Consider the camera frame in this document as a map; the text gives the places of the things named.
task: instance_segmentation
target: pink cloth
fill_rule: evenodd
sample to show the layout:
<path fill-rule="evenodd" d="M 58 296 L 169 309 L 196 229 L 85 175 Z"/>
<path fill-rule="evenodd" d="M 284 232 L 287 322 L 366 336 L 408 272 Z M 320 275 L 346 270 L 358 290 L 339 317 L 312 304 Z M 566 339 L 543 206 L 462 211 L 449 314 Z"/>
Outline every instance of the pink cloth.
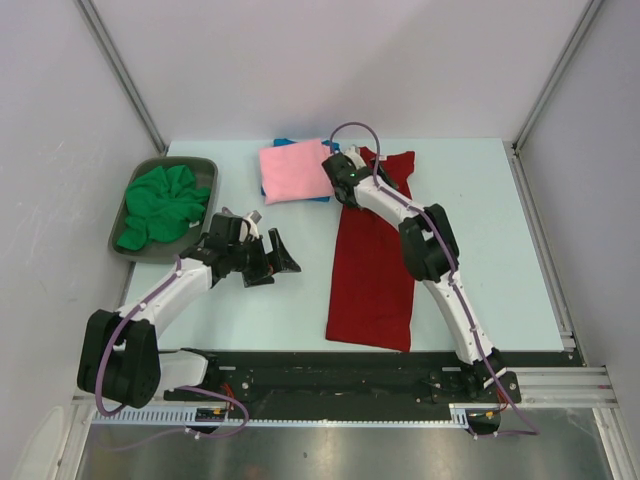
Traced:
<path fill-rule="evenodd" d="M 329 147 L 315 139 L 283 147 L 260 150 L 265 203 L 306 200 L 333 195 L 331 182 L 322 169 Z"/>

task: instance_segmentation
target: red t-shirt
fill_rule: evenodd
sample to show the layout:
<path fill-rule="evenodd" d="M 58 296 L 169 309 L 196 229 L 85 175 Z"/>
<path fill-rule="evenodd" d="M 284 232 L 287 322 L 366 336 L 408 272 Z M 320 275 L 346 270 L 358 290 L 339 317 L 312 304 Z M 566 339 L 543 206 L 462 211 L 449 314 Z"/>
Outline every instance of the red t-shirt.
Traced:
<path fill-rule="evenodd" d="M 373 166 L 375 153 L 360 155 Z M 380 162 L 411 198 L 407 178 L 415 152 L 388 155 Z M 408 352 L 415 280 L 402 260 L 398 232 L 369 210 L 342 207 L 331 279 L 327 340 Z"/>

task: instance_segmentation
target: green towel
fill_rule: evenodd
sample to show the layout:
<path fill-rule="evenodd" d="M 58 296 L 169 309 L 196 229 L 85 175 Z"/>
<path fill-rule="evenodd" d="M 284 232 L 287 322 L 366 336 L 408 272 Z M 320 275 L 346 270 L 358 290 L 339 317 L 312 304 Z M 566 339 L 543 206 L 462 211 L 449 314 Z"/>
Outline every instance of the green towel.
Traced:
<path fill-rule="evenodd" d="M 196 177 L 185 165 L 156 167 L 136 178 L 125 192 L 129 216 L 118 246 L 140 250 L 152 241 L 174 242 L 189 223 L 202 220 L 211 189 L 196 189 Z"/>

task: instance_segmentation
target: white enclosure wall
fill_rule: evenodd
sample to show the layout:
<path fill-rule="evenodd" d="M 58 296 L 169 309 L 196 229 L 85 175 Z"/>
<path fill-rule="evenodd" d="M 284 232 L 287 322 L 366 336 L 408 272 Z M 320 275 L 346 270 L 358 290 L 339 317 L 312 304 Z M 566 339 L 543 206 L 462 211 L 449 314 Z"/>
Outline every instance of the white enclosure wall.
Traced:
<path fill-rule="evenodd" d="M 511 140 L 587 0 L 96 0 L 169 140 Z"/>
<path fill-rule="evenodd" d="M 88 316 L 118 300 L 127 264 L 107 238 L 153 149 L 73 2 L 3 2 L 0 39 L 6 479 L 47 412 L 69 405 Z"/>
<path fill-rule="evenodd" d="M 640 4 L 605 2 L 523 151 L 592 364 L 640 445 Z"/>

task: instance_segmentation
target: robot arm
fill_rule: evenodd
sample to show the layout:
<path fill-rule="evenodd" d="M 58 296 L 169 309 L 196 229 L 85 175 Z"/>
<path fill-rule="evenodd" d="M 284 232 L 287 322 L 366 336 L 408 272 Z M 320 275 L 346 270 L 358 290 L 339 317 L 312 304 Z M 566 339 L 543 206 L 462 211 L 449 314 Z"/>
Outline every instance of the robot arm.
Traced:
<path fill-rule="evenodd" d="M 465 293 L 457 268 L 460 252 L 444 209 L 438 204 L 425 207 L 405 197 L 389 185 L 391 180 L 384 171 L 374 179 L 372 169 L 354 150 L 336 153 L 322 166 L 338 201 L 348 207 L 371 210 L 398 230 L 405 266 L 436 300 L 454 338 L 458 358 L 471 367 L 483 388 L 491 385 L 493 379 L 488 374 L 474 333 L 497 377 L 506 369 Z M 446 245 L 447 252 L 443 251 L 436 235 Z"/>
<path fill-rule="evenodd" d="M 242 273 L 245 287 L 251 287 L 274 283 L 278 272 L 301 271 L 277 229 L 269 230 L 273 249 L 265 253 L 259 220 L 255 211 L 245 217 L 214 215 L 209 234 L 182 252 L 175 269 L 149 292 L 116 312 L 96 311 L 87 323 L 78 387 L 141 408 L 157 392 L 201 384 L 206 355 L 187 350 L 160 354 L 157 338 L 196 297 L 231 272 Z"/>

